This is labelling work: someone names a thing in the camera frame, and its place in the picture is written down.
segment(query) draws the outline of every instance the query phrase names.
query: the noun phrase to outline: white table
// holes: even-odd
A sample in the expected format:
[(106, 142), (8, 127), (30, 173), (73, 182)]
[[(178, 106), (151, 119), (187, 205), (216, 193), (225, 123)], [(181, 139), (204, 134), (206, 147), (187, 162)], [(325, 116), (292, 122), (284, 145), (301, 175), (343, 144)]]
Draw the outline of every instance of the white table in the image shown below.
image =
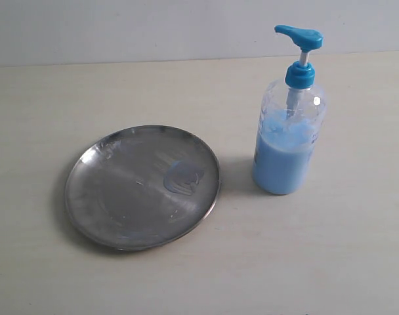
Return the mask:
[[(0, 68), (0, 315), (399, 314), (399, 52), (313, 56), (329, 95), (306, 184), (250, 177), (261, 96), (294, 57)], [(64, 181), (135, 125), (198, 135), (220, 160), (211, 215), (133, 254), (82, 238)]]

